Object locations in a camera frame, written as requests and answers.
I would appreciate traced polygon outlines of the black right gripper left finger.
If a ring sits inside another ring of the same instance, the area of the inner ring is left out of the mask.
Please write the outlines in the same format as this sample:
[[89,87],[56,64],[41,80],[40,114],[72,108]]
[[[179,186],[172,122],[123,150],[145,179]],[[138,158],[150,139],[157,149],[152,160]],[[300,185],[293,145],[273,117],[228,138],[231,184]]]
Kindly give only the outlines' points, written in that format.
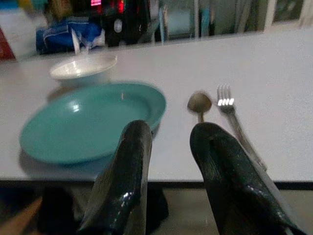
[[127,124],[109,168],[93,185],[77,235],[145,235],[151,151],[149,125]]

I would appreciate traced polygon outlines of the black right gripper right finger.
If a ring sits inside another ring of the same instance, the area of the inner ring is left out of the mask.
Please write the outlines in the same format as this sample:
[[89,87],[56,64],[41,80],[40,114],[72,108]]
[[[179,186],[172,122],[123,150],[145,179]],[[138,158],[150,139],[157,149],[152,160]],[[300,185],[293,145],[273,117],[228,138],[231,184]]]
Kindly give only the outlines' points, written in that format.
[[190,148],[220,235],[307,235],[273,180],[222,127],[196,124]]

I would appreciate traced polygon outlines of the teal plate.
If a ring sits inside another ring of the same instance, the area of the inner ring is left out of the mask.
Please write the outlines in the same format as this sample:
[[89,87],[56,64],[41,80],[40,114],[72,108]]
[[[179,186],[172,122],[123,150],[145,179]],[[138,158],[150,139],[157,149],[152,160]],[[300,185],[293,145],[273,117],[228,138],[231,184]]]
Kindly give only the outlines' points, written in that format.
[[165,95],[148,84],[90,86],[39,109],[24,125],[19,143],[28,156],[44,163],[89,162],[113,153],[131,121],[143,120],[155,130],[165,110]]

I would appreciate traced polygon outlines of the metal fork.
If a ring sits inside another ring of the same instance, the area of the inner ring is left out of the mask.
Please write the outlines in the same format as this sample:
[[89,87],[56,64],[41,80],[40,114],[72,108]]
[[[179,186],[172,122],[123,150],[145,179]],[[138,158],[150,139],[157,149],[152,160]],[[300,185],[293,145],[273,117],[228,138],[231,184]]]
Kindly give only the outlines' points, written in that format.
[[259,157],[257,152],[255,151],[252,143],[249,141],[249,138],[244,133],[241,123],[236,116],[236,109],[234,105],[234,97],[231,94],[231,89],[229,85],[219,85],[217,87],[217,106],[222,112],[231,126],[234,134],[244,148],[245,152],[255,161],[257,162],[264,171],[267,171],[267,166],[264,161]]

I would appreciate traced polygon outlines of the metal spoon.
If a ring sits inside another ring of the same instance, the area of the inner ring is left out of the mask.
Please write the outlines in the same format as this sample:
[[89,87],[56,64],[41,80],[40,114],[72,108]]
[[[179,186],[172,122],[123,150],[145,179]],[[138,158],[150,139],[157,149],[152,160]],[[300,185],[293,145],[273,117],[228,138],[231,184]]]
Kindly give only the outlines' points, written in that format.
[[209,96],[204,92],[196,92],[191,95],[187,103],[189,111],[198,115],[198,122],[204,122],[204,114],[212,107],[212,102]]

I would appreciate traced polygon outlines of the white bowl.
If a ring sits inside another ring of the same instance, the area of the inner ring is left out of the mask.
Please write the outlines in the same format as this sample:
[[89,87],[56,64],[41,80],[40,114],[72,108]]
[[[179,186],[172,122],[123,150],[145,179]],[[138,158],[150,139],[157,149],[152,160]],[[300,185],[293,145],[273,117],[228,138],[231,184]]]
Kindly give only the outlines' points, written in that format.
[[73,56],[52,66],[49,75],[63,87],[108,83],[116,63],[115,55]]

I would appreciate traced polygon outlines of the blue plastic bag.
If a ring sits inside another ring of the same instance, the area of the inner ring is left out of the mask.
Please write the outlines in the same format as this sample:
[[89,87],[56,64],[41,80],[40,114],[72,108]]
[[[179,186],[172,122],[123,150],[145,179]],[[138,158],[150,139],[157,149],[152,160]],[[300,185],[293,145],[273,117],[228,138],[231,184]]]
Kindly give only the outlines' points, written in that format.
[[78,46],[87,49],[105,45],[105,31],[99,25],[83,20],[63,20],[50,28],[36,29],[36,51],[39,54],[53,54],[74,51],[73,33]]

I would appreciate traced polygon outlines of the black appliance with red display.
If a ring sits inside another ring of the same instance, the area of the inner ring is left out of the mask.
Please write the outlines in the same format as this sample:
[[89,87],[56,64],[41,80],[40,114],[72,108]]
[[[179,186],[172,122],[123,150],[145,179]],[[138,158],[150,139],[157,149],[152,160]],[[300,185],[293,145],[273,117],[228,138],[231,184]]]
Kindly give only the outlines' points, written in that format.
[[104,30],[105,44],[138,44],[151,26],[150,0],[100,0],[92,6],[89,21]]

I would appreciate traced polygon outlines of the white box with red side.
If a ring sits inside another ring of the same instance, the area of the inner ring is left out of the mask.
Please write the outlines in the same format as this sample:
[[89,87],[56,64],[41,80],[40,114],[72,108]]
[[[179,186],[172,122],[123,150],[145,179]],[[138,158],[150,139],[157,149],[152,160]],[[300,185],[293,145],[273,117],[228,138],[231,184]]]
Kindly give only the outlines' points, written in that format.
[[0,10],[0,61],[37,54],[36,30],[43,27],[47,27],[43,14],[27,14],[21,8]]

